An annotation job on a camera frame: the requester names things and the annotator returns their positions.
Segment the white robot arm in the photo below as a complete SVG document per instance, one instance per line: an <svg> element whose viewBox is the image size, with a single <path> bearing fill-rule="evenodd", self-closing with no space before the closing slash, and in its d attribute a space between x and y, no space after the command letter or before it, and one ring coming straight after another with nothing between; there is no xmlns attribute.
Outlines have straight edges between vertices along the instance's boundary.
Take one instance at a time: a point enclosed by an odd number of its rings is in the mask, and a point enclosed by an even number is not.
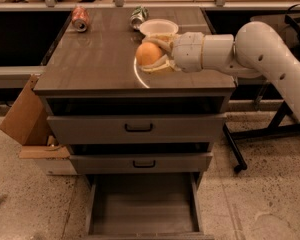
<svg viewBox="0 0 300 240"><path fill-rule="evenodd" d="M150 33L136 50L145 73L216 70L239 78L264 76L300 123L300 62L269 25L254 21L236 35Z"/></svg>

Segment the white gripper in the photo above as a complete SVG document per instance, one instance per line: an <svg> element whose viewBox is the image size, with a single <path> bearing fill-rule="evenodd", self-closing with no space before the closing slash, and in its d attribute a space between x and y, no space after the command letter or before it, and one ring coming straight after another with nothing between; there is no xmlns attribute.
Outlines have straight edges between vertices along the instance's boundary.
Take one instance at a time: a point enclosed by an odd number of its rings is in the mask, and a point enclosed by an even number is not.
<svg viewBox="0 0 300 240"><path fill-rule="evenodd" d="M204 35L201 32L178 34L152 34L146 36L143 43L150 42L171 53L173 59L163 55L157 60L146 56L139 58L139 68L145 73L199 72L202 70Z"/></svg>

